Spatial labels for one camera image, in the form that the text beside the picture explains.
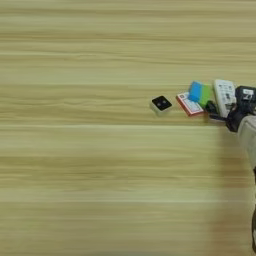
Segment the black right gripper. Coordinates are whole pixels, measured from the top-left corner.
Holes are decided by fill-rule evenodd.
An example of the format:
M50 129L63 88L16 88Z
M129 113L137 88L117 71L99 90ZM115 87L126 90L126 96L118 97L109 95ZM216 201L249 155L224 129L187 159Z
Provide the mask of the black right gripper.
M243 118L256 116L256 103L232 104L227 118L218 115L217 107L211 100L206 103L205 110L210 119L226 122L226 127L231 132L237 133Z

